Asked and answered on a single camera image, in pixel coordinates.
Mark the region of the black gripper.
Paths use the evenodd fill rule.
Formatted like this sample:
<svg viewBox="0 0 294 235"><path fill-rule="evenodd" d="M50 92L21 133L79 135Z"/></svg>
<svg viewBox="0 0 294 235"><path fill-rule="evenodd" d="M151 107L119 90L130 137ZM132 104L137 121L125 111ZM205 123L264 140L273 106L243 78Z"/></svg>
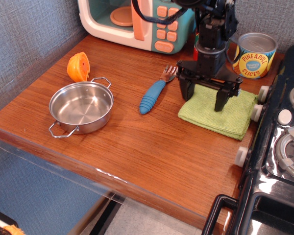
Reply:
<svg viewBox="0 0 294 235"><path fill-rule="evenodd" d="M218 90L215 111L220 112L230 97L239 95L243 80L226 66L227 61L232 63L227 54L227 46L215 49L197 46L197 49L197 61L177 62L182 97L188 101L194 94L195 84Z"/></svg>

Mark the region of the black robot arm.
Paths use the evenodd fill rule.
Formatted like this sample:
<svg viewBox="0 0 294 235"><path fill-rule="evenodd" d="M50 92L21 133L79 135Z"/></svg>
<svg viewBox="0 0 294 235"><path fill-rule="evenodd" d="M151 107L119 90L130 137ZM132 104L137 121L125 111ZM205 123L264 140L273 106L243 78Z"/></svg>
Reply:
<svg viewBox="0 0 294 235"><path fill-rule="evenodd" d="M179 3L195 12L198 40L197 56L192 61L178 61L177 77L182 97L191 99L195 85L217 90L215 111L220 112L229 98L237 96L242 79L226 66L230 39L237 31L233 0L187 0Z"/></svg>

